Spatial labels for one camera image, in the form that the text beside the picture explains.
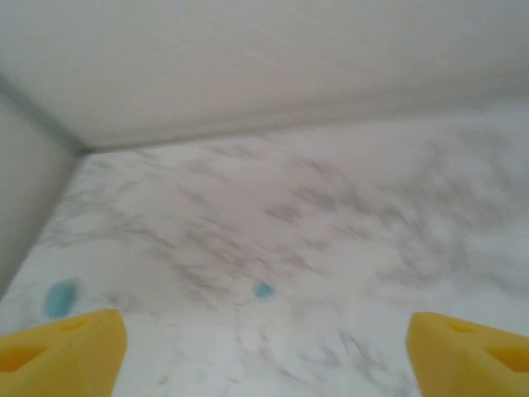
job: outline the gray marble veining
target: gray marble veining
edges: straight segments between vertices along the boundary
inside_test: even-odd
[[[74,277],[74,314],[124,314],[115,396],[417,397],[413,311],[529,334],[529,112],[505,114],[90,156],[0,332]]]

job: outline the yellow foam pad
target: yellow foam pad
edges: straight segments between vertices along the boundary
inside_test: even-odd
[[[529,397],[529,338],[415,313],[407,351],[424,397]]]
[[[126,350],[115,309],[0,338],[1,397],[108,397]]]

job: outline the small blue piece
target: small blue piece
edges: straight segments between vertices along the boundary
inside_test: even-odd
[[[255,296],[257,298],[268,298],[274,294],[274,287],[266,283],[259,283],[255,287]]]
[[[49,318],[63,318],[69,315],[77,297],[77,284],[60,281],[53,284],[45,297],[44,311]]]

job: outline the white marble floor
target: white marble floor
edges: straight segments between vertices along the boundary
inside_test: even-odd
[[[93,155],[0,333],[77,278],[73,315],[125,317],[116,397],[417,397],[413,311],[529,334],[528,126],[486,108]]]

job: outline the blue object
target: blue object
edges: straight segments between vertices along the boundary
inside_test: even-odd
[[[257,298],[268,298],[272,294],[274,294],[274,287],[272,287],[271,285],[268,285],[266,283],[259,283],[255,287],[255,296]]]
[[[49,318],[63,318],[69,315],[77,297],[74,281],[53,284],[45,297],[44,311]]]

